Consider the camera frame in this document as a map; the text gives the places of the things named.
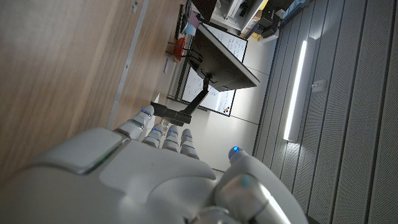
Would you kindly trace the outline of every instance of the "red object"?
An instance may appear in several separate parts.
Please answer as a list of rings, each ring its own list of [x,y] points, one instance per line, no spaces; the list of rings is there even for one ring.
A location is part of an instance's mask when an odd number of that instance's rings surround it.
[[[181,62],[181,59],[182,59],[181,56],[183,56],[183,54],[184,54],[184,49],[182,49],[181,47],[184,47],[184,46],[185,46],[185,38],[183,38],[183,37],[182,37],[182,38],[179,38],[178,41],[176,41],[175,44],[177,44],[178,46],[180,46],[180,47],[174,46],[174,53],[175,53],[176,55],[179,55],[179,56],[175,56],[175,58],[176,58],[178,61]]]

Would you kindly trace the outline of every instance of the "gray wall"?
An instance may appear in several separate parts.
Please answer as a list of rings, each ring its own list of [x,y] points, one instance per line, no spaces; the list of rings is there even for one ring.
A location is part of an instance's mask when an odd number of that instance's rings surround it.
[[[315,0],[280,31],[254,155],[320,223],[398,223],[395,0]],[[297,142],[283,140],[302,42],[317,41]],[[314,81],[326,91],[311,93]]]

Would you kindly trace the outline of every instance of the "computer monitor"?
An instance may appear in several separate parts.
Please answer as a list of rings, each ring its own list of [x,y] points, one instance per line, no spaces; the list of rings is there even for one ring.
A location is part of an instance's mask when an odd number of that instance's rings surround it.
[[[260,81],[240,62],[205,26],[200,24],[191,43],[199,60],[189,57],[197,74],[210,79],[209,84],[218,91],[255,87]],[[192,57],[199,57],[190,52]]]

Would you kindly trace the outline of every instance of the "cabinet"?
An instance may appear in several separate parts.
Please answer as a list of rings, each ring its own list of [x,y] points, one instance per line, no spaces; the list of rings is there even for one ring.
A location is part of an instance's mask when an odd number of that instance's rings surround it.
[[[215,7],[215,10],[211,15],[211,20],[220,22],[239,31],[243,31],[249,25],[254,15],[256,15],[261,4],[266,0],[249,1],[251,6],[249,6],[245,16],[239,16],[237,15],[238,9],[243,1],[244,0],[220,0],[221,7]],[[192,10],[194,12],[199,12],[195,6],[192,7]]]

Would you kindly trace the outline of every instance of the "monitor arm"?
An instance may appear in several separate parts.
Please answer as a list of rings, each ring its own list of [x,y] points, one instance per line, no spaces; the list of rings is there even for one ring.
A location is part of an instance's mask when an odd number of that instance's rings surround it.
[[[202,91],[192,100],[192,102],[181,111],[175,111],[168,109],[166,106],[151,102],[150,104],[155,108],[154,116],[160,116],[161,118],[168,118],[172,124],[177,126],[183,126],[184,123],[190,124],[192,113],[198,108],[200,103],[205,99],[207,94],[209,93],[210,77],[206,76],[203,79],[203,88]]]

